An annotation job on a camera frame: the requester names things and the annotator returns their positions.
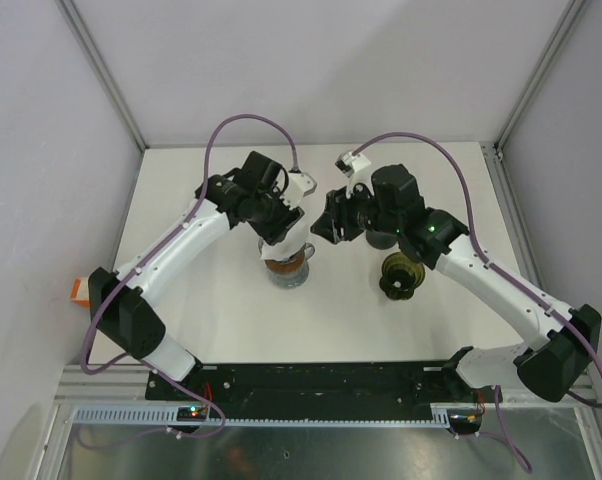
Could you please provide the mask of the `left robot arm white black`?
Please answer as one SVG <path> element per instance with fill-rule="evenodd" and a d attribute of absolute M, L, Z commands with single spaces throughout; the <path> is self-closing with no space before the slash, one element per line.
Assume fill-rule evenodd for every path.
<path fill-rule="evenodd" d="M 241 223 L 248 224 L 276 258 L 302 248 L 306 234 L 301 201 L 316 181 L 299 169 L 252 151 L 226 174 L 205 175 L 179 219 L 142 254 L 109 272 L 97 268 L 88 278 L 91 326 L 123 352 L 167 376 L 178 398 L 195 397 L 202 376 L 198 359 L 176 341 L 154 306 L 170 284 L 206 247 Z"/>

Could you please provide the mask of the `white paper coffee filter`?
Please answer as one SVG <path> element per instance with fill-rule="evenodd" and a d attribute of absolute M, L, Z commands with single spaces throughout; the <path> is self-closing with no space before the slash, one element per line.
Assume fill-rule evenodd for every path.
<path fill-rule="evenodd" d="M 297 222 L 287 233 L 285 238 L 274 245 L 269 245 L 264 239 L 258 241 L 260 259 L 283 262 L 303 249 L 308 241 L 310 227 L 305 220 Z"/>

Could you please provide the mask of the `clear glass carafe server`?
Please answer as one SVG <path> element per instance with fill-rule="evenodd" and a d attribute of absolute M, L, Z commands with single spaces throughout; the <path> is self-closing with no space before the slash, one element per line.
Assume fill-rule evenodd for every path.
<path fill-rule="evenodd" d="M 294 289 L 301 286 L 309 277 L 309 260 L 315 253 L 315 246 L 306 243 L 294 256 L 283 262 L 264 261 L 269 280 L 282 289 Z"/>

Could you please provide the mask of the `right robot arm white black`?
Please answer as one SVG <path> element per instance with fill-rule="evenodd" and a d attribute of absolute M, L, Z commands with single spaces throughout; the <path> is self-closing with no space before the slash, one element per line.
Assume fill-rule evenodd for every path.
<path fill-rule="evenodd" d="M 521 337 L 508 347 L 464 347 L 442 376 L 444 393 L 465 401 L 478 388 L 526 387 L 559 402 L 591 362 L 601 326 L 589 305 L 573 308 L 487 259 L 466 225 L 444 210 L 426 206 L 416 178 L 402 165 L 381 167 L 371 184 L 357 183 L 326 195 L 310 228 L 332 244 L 362 233 L 397 241 L 407 258 L 455 281 L 504 319 Z"/>

